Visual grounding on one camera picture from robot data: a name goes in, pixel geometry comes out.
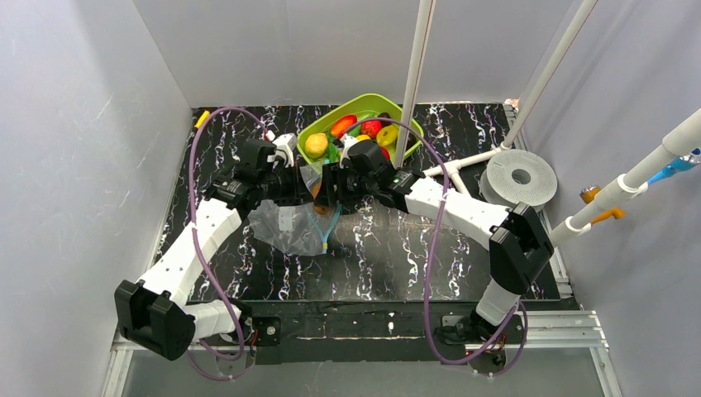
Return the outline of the clear zip top bag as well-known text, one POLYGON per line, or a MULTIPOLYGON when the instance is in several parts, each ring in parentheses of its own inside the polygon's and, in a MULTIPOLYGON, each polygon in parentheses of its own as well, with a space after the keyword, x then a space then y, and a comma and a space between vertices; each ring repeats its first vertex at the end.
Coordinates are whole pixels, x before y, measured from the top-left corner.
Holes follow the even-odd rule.
POLYGON ((284 254, 320 256, 341 215, 341 207, 317 211, 313 199, 321 187, 322 162, 260 174, 263 199, 248 216, 254 237, 284 254))

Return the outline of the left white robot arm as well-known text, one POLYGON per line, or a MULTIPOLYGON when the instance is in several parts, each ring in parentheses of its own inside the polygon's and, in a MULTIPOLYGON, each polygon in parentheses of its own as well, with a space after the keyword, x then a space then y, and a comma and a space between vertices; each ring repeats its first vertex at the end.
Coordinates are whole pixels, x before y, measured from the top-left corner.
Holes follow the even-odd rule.
POLYGON ((210 260, 250 212, 265 199, 294 203, 306 194, 293 148, 293 134, 273 141, 249 139, 240 159, 212 178, 195 219, 138 281, 122 281, 114 294, 119 333, 163 358, 180 358, 192 342, 235 333, 244 343, 243 318, 250 309, 226 296, 205 304, 188 298, 210 260))

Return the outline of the yellow lemon toy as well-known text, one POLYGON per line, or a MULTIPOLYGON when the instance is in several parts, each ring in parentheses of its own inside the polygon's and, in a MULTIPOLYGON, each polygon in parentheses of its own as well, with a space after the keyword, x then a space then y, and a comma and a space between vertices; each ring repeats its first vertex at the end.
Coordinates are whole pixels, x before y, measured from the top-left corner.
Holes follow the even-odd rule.
POLYGON ((308 136, 304 142, 303 151, 310 159, 318 159, 327 153, 328 145, 327 135, 319 132, 308 136))

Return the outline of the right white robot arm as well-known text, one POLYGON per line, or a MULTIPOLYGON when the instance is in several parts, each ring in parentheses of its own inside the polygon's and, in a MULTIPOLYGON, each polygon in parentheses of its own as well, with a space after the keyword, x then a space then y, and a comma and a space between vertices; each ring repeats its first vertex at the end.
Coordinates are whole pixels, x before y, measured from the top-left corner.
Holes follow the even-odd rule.
POLYGON ((372 196, 388 208, 451 227, 489 252, 490 277, 473 319, 500 325, 548 264, 554 246, 536 210, 486 203, 439 184, 420 170, 394 168, 372 141, 356 142, 325 163, 312 187, 315 205, 348 205, 372 196))

